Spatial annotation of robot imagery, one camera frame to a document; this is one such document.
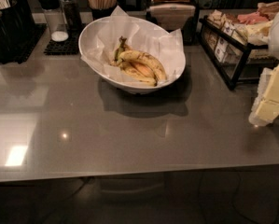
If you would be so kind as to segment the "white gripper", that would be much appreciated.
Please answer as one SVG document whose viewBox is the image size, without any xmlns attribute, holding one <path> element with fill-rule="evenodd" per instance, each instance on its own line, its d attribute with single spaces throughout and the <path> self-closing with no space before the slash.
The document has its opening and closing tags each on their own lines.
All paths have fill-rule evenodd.
<svg viewBox="0 0 279 224">
<path fill-rule="evenodd" d="M 269 53 L 279 60 L 279 12 L 273 19 L 269 32 Z M 255 126 L 266 126 L 279 116 L 279 64 L 264 68 L 258 82 L 258 96 L 254 100 L 249 122 Z"/>
</svg>

